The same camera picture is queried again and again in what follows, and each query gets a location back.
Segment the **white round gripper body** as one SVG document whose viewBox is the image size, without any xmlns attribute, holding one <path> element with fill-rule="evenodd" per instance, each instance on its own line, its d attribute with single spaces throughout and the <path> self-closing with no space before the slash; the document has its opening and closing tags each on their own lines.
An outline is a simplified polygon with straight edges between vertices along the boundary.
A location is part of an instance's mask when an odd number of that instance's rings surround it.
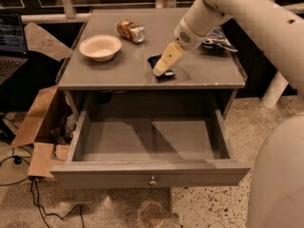
<svg viewBox="0 0 304 228">
<path fill-rule="evenodd" d="M 198 48 L 205 34 L 201 20 L 190 16 L 183 16 L 174 30 L 176 41 L 185 51 Z"/>
</svg>

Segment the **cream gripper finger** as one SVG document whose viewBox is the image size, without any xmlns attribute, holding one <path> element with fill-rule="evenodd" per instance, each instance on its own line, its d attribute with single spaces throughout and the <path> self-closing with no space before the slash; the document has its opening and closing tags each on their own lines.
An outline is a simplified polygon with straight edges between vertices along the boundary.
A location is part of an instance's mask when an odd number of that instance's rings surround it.
<svg viewBox="0 0 304 228">
<path fill-rule="evenodd" d="M 153 68 L 155 76 L 160 77 L 172 65 L 174 65 L 183 54 L 183 49 L 178 43 L 170 43 L 163 52 L 161 58 Z"/>
</svg>

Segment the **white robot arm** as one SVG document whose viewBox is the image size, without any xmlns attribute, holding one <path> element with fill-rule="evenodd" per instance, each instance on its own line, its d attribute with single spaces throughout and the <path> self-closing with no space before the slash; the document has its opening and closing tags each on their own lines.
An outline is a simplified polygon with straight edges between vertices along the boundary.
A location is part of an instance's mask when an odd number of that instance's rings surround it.
<svg viewBox="0 0 304 228">
<path fill-rule="evenodd" d="M 304 21 L 271 0 L 196 0 L 153 67 L 162 75 L 214 27 L 233 18 L 298 93 L 304 93 Z M 248 228 L 304 228 L 304 114 L 279 124 L 256 156 Z"/>
</svg>

